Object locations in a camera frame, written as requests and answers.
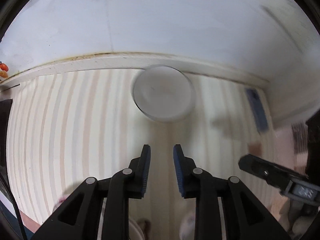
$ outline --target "wall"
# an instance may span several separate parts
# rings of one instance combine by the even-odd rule
[[[315,37],[319,42],[266,90],[275,127],[305,122],[320,108],[320,36]]]
[[[6,32],[0,60],[11,76],[83,54],[152,52],[269,81],[299,59],[312,31],[293,0],[31,0]]]

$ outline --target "black cable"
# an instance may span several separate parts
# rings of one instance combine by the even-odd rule
[[[22,222],[22,219],[21,219],[21,215],[20,215],[20,211],[19,211],[18,205],[17,205],[17,203],[16,203],[16,201],[14,199],[14,196],[13,196],[8,184],[5,182],[4,177],[2,176],[1,173],[0,173],[0,182],[4,186],[4,188],[7,191],[7,193],[9,194],[11,203],[13,205],[14,211],[15,211],[16,216],[17,216],[17,220],[18,220],[18,223],[19,223],[19,227],[20,227],[22,238],[23,238],[23,240],[28,240],[26,232],[24,230],[24,225],[23,225],[23,222]]]

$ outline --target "small display screen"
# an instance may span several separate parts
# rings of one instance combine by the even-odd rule
[[[299,184],[295,185],[292,190],[292,194],[309,200],[314,200],[317,193],[318,191]]]

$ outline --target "white plate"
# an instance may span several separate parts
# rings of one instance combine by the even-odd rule
[[[132,97],[146,116],[160,122],[180,120],[195,105],[190,80],[179,70],[165,65],[143,70],[133,83]]]

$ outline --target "orange object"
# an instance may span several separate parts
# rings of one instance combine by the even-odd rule
[[[0,77],[8,78],[8,74],[7,74],[7,72],[6,72],[6,71],[4,71],[4,70],[1,70],[1,71],[0,71]]]
[[[2,63],[1,61],[0,61],[0,68],[1,68],[1,70],[9,71],[8,66],[6,64]]]

